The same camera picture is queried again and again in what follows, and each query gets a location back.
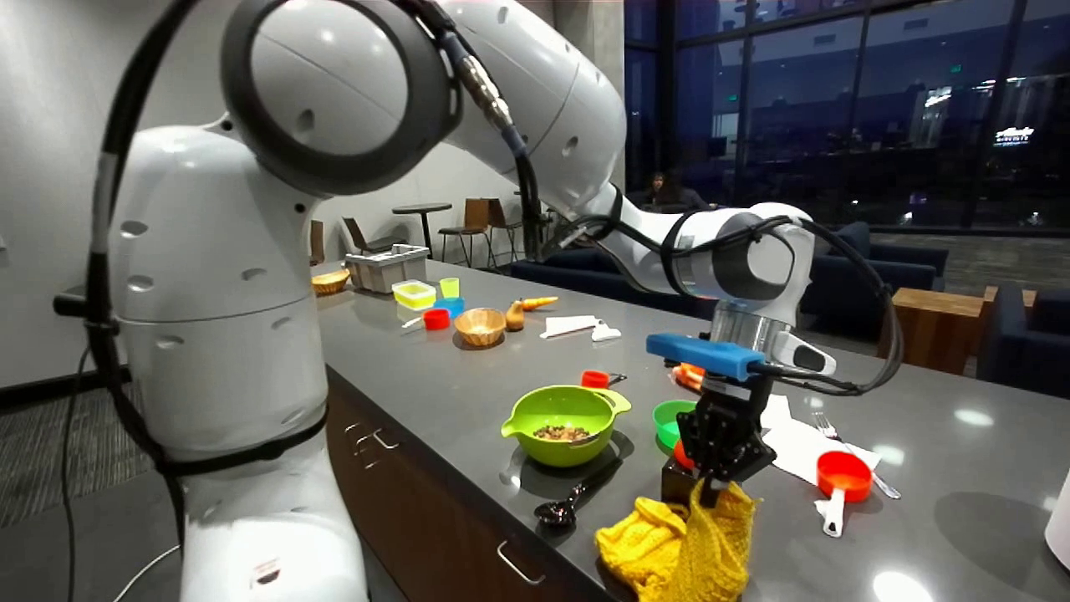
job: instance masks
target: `red measuring cup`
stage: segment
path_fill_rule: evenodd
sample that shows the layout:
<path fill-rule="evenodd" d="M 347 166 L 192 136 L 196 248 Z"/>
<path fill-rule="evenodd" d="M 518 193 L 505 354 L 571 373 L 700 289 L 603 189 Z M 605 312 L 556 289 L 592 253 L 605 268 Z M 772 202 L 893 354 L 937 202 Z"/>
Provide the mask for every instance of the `red measuring cup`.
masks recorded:
<path fill-rule="evenodd" d="M 842 504 L 870 500 L 872 467 L 854 451 L 825 451 L 815 458 L 815 490 L 831 500 L 823 510 L 823 532 L 842 536 Z"/>

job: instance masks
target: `kitchen counter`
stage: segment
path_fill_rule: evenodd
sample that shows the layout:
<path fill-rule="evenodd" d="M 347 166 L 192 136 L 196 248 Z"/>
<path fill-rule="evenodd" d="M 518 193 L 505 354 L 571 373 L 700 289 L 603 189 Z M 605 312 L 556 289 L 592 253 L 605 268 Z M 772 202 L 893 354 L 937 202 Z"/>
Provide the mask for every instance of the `kitchen counter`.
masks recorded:
<path fill-rule="evenodd" d="M 320 297 L 320 339 L 336 383 L 350 385 L 420 442 L 428 471 L 505 516 L 528 541 L 568 562 L 599 593 L 624 587 L 599 569 L 592 532 L 634 511 L 636 495 L 659 500 L 667 454 L 651 438 L 651 407 L 694 398 L 676 387 L 661 358 L 646 354 L 646 333 L 697 333 L 707 325 L 683 316 L 619 305 L 533 280 L 513 280 L 428 261 L 428 279 L 461 279 L 467 309 L 509 309 L 515 297 L 559 293 L 528 329 L 489 352 L 461 352 L 453 333 L 403 331 L 389 297 Z M 624 329 L 619 341 L 589 333 L 542 341 L 550 316 L 599 316 Z M 881 360 L 834 352 L 839 374 L 865 383 Z M 579 511 L 571 536 L 542 536 L 537 504 L 566 495 L 579 475 L 544 471 L 499 428 L 515 398 L 556 383 L 579 383 L 583 367 L 624 373 L 619 393 L 634 410 L 617 424 L 626 464 Z M 815 394 L 791 394 L 801 422 Z M 814 511 L 815 492 L 778 467 L 745 482 L 758 500 L 753 582 L 745 599 L 1070 599 L 1070 572 L 1045 546 L 1052 503 L 1070 467 L 1070 402 L 899 367 L 865 398 L 823 398 L 823 415 L 845 442 L 883 454 L 883 480 L 904 500 L 881 492 L 851 510 L 845 536 L 831 539 Z"/>

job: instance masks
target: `small container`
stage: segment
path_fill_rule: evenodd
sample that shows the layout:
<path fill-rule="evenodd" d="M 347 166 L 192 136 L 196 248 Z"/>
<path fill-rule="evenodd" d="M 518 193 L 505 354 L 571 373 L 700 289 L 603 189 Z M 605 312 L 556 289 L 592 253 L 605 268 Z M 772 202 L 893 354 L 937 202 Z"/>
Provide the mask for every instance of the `small container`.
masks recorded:
<path fill-rule="evenodd" d="M 440 280 L 441 297 L 461 297 L 461 279 L 441 279 Z"/>
<path fill-rule="evenodd" d="M 428 312 L 434 309 L 434 289 L 425 280 L 397 280 L 392 284 L 394 300 L 408 312 Z"/>
<path fill-rule="evenodd" d="M 449 312 L 444 309 L 428 309 L 425 312 L 425 331 L 444 331 L 449 329 Z"/>
<path fill-rule="evenodd" d="M 608 387 L 608 385 L 613 385 L 613 374 L 608 374 L 608 373 L 583 373 L 583 374 L 579 374 L 579 385 L 586 385 L 586 387 Z"/>

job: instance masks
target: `green object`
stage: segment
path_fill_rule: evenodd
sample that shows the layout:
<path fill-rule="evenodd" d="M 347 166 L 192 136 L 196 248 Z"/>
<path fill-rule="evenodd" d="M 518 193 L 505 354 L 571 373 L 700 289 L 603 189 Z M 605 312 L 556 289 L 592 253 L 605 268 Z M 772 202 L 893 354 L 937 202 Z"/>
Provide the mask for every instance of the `green object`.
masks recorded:
<path fill-rule="evenodd" d="M 676 415 L 687 415 L 687 410 L 697 410 L 697 402 L 661 402 L 659 407 L 656 407 L 656 438 L 659 438 L 659 449 L 667 451 L 667 454 L 673 454 L 673 449 L 676 449 L 676 442 L 680 442 L 680 422 L 676 422 Z"/>
<path fill-rule="evenodd" d="M 502 438 L 518 438 L 525 454 L 538 464 L 577 467 L 608 446 L 613 424 L 624 410 L 630 410 L 630 398 L 605 387 L 577 387 L 551 385 L 537 387 L 513 404 L 509 422 L 502 424 Z M 538 428 L 586 428 L 583 442 L 544 442 Z"/>

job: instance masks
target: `glass wall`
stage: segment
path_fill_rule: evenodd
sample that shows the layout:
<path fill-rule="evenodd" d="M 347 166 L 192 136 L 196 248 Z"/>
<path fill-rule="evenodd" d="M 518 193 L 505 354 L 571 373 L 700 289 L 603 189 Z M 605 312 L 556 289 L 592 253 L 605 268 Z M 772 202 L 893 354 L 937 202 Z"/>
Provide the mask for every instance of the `glass wall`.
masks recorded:
<path fill-rule="evenodd" d="M 783 199 L 823 221 L 1070 226 L 1070 0 L 656 8 L 676 131 L 630 171 L 668 166 L 709 202 Z M 659 67 L 651 50 L 636 69 L 659 80 Z M 634 84 L 630 106 L 659 124 Z"/>

